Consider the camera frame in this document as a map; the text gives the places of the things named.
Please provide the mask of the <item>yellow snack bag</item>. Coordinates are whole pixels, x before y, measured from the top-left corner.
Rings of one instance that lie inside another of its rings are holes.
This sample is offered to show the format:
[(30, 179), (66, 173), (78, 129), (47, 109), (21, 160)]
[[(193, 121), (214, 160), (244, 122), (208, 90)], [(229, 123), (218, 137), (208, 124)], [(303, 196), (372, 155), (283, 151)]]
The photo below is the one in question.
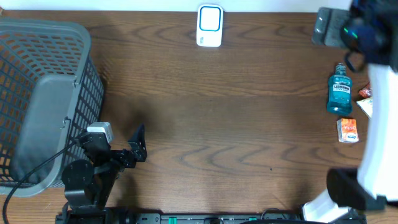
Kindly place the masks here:
[(365, 98), (356, 102), (356, 104), (361, 108), (361, 110), (366, 114), (368, 118), (373, 115), (373, 98)]

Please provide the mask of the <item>teal mouthwash bottle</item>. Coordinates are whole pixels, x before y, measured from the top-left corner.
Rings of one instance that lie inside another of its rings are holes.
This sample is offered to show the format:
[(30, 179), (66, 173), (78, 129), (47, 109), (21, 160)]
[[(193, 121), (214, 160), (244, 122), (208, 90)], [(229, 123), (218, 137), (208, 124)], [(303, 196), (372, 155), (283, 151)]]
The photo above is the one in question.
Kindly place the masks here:
[(346, 75), (345, 65), (339, 63), (335, 67), (335, 73), (328, 80), (327, 111), (342, 116), (348, 116), (352, 112), (352, 84), (352, 80)]

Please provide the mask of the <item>small orange box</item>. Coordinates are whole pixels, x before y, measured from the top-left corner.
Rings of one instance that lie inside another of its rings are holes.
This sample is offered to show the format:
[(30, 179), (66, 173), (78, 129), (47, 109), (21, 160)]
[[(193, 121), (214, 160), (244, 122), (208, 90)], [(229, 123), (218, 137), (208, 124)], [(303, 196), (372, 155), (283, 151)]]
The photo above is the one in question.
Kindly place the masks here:
[(344, 143), (355, 143), (359, 141), (356, 120), (341, 118), (336, 122), (338, 140)]

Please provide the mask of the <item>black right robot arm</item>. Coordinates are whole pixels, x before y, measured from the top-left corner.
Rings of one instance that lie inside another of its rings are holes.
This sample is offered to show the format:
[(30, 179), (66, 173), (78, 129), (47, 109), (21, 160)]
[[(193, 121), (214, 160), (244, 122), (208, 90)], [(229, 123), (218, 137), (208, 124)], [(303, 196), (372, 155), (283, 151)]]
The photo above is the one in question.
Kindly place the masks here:
[(307, 223), (336, 223), (355, 210), (397, 206), (397, 1), (353, 1), (349, 9), (321, 7), (312, 41), (348, 49), (352, 72), (368, 69), (373, 89), (363, 160), (330, 169), (326, 190), (302, 207)]

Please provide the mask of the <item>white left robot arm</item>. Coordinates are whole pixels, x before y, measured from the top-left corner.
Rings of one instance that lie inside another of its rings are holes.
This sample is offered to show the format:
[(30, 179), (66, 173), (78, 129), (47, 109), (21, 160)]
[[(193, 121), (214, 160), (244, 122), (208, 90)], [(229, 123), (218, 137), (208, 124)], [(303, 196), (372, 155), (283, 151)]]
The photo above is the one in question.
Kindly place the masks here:
[(125, 169), (147, 159), (145, 126), (138, 127), (128, 140), (129, 149), (112, 150), (114, 139), (108, 122), (95, 122), (75, 137), (87, 159), (65, 166), (62, 182), (67, 203), (56, 223), (135, 223), (136, 215), (126, 208), (107, 207), (116, 179)]

